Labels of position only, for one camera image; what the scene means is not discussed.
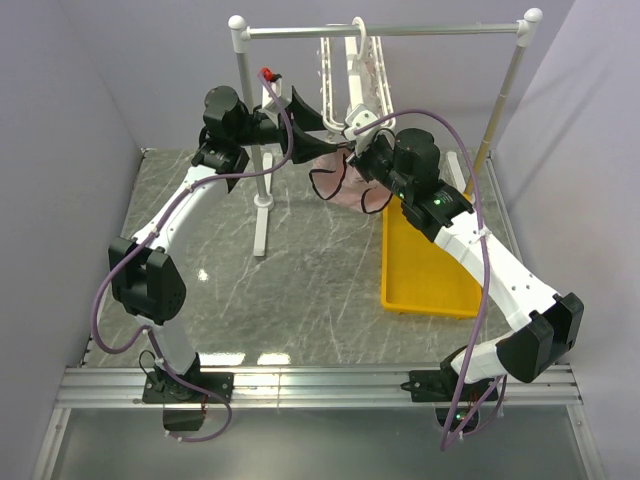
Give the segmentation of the white plastic clip hanger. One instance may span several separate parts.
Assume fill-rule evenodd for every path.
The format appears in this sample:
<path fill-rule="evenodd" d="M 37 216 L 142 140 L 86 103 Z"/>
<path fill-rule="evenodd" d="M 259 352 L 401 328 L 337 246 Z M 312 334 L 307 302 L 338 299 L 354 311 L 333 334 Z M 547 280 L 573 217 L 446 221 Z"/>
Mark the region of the white plastic clip hanger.
<path fill-rule="evenodd" d="M 364 104 L 358 64 L 359 60 L 362 57 L 362 54 L 366 52 L 366 49 L 368 47 L 371 47 L 374 50 L 378 67 L 381 70 L 380 77 L 383 82 L 386 99 L 387 113 L 385 115 L 379 115 L 376 113 L 375 114 L 382 118 L 394 112 L 381 38 L 379 36 L 371 36 L 367 32 L 366 24 L 361 17 L 354 17 L 352 20 L 352 25 L 358 28 L 359 33 L 355 36 L 344 38 L 346 79 L 349 94 L 349 104 L 346 107 L 345 117 L 343 120 L 339 120 L 336 116 L 337 107 L 336 102 L 334 101 L 334 85 L 332 75 L 333 39 L 330 37 L 320 38 L 319 57 L 321 67 L 320 77 L 322 94 L 322 116 L 324 125 L 331 135 L 340 134 L 343 136 L 343 131 L 345 129 L 345 119 L 347 115 L 357 105 Z"/>

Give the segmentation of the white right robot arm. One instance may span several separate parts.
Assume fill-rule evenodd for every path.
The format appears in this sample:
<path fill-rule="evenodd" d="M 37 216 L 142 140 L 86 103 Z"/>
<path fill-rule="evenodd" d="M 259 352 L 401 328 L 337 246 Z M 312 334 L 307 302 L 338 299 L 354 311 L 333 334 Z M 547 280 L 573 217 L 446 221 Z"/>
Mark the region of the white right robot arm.
<path fill-rule="evenodd" d="M 479 209 L 441 179 L 439 162 L 433 136 L 417 128 L 394 141 L 376 137 L 352 162 L 365 180 L 399 199 L 409 224 L 481 285 L 510 327 L 493 340 L 459 348 L 421 380 L 418 392 L 431 402 L 481 396 L 503 375 L 532 382 L 574 347 L 584 313 L 576 294 L 559 294 L 495 237 Z"/>

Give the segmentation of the white pink underwear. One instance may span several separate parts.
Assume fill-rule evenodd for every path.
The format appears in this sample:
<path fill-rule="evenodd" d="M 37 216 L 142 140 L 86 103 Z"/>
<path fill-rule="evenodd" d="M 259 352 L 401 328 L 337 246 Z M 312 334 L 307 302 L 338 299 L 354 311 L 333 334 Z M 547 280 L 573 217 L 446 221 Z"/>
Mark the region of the white pink underwear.
<path fill-rule="evenodd" d="M 366 49 L 359 60 L 359 73 L 362 84 L 363 103 L 367 108 L 379 115 L 385 115 L 386 99 L 383 82 L 380 77 L 381 70 L 378 67 L 374 50 Z"/>

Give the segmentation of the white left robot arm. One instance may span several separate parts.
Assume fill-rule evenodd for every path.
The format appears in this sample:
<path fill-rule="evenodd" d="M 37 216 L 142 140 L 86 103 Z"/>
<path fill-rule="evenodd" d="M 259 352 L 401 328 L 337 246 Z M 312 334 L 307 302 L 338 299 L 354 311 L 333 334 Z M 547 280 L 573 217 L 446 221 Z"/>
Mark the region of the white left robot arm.
<path fill-rule="evenodd" d="M 144 402 L 198 407 L 195 413 L 164 413 L 166 433 L 181 441 L 203 426 L 209 406 L 231 407 L 234 386 L 229 372 L 202 371 L 179 318 L 187 298 L 180 273 L 187 240 L 214 204 L 249 176 L 248 148 L 277 144 L 293 163 L 337 149 L 315 138 L 324 128 L 322 115 L 297 92 L 283 95 L 270 86 L 263 94 L 261 105 L 249 108 L 229 86 L 207 93 L 198 148 L 181 187 L 147 225 L 130 238 L 114 239 L 108 250 L 113 298 L 151 344 L 147 353 L 154 365 L 146 374 Z"/>

